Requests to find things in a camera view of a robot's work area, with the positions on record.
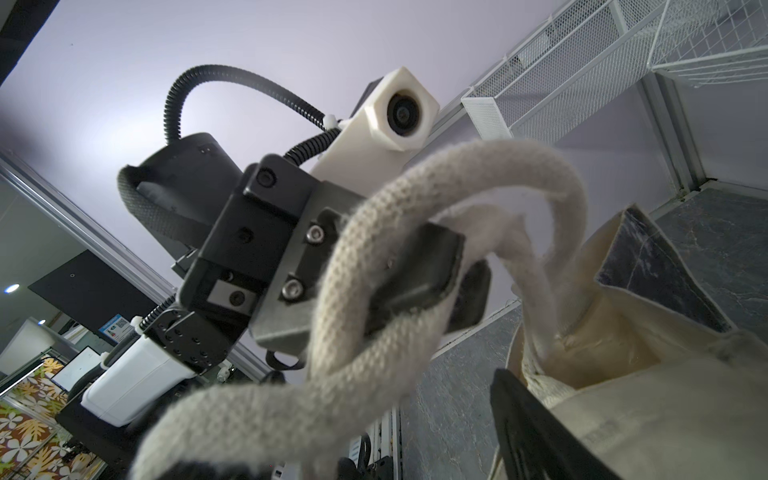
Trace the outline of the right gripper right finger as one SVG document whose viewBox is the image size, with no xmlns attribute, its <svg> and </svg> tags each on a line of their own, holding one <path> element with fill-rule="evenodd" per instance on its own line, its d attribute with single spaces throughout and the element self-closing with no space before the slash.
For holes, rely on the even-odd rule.
<svg viewBox="0 0 768 480">
<path fill-rule="evenodd" d="M 615 479 L 506 369 L 494 372 L 490 404 L 503 471 L 509 479 Z"/>
</svg>

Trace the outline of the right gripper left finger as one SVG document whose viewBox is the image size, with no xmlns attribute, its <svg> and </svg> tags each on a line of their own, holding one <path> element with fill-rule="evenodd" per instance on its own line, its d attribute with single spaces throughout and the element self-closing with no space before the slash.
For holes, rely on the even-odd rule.
<svg viewBox="0 0 768 480">
<path fill-rule="evenodd" d="M 202 461 L 177 462 L 158 476 L 159 480 L 251 480 L 252 472 L 242 464 Z"/>
</svg>

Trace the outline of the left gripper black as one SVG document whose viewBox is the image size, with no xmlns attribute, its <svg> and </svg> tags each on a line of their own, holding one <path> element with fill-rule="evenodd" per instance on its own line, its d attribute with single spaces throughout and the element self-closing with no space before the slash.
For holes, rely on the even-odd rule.
<svg viewBox="0 0 768 480">
<path fill-rule="evenodd" d="M 228 336 L 241 335 L 251 320 L 249 332 L 262 348 L 303 353 L 343 223 L 328 207 L 304 215 L 323 188 L 348 200 L 344 212 L 363 200 L 279 155 L 249 166 L 187 274 L 180 304 Z M 440 301 L 456 283 L 463 242 L 431 222 L 409 234 L 370 282 L 376 289 L 364 335 L 382 330 L 397 314 Z"/>
</svg>

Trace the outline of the cream canvas grocery bag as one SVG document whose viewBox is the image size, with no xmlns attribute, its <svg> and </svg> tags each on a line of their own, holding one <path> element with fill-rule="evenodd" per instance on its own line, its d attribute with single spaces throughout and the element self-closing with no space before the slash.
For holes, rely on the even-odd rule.
<svg viewBox="0 0 768 480">
<path fill-rule="evenodd" d="M 532 141 L 478 141 L 389 182 L 343 223 L 311 315 L 301 385 L 174 403 L 133 479 L 255 479 L 280 461 L 330 479 L 342 445 L 427 369 L 489 254 L 523 323 L 491 405 L 495 479 L 763 479 L 767 346 L 701 289 L 630 206 L 586 234 L 575 170 Z"/>
</svg>

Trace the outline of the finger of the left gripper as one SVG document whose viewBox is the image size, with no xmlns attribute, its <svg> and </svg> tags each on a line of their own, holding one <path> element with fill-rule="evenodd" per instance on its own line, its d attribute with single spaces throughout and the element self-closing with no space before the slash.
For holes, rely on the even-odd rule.
<svg viewBox="0 0 768 480">
<path fill-rule="evenodd" d="M 491 282 L 492 271 L 486 259 L 469 268 L 459 286 L 447 333 L 469 329 L 483 320 Z"/>
</svg>

